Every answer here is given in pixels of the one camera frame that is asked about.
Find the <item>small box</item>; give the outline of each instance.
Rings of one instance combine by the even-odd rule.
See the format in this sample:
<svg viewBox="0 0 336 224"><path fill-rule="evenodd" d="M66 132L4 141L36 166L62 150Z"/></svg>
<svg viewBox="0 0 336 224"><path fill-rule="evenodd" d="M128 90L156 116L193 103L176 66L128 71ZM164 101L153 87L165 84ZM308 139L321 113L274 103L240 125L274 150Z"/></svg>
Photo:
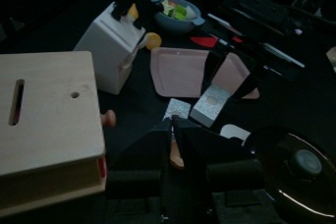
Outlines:
<svg viewBox="0 0 336 224"><path fill-rule="evenodd" d="M0 217L105 189L89 52L0 55Z"/></svg>
<svg viewBox="0 0 336 224"><path fill-rule="evenodd" d="M136 45L145 29L133 26L133 19L128 15L114 20L110 15L113 10L114 3L94 19L73 51L90 51L97 89L118 94L130 73Z"/></svg>
<svg viewBox="0 0 336 224"><path fill-rule="evenodd" d="M210 127L229 96L228 91L212 84L193 106L190 117Z"/></svg>

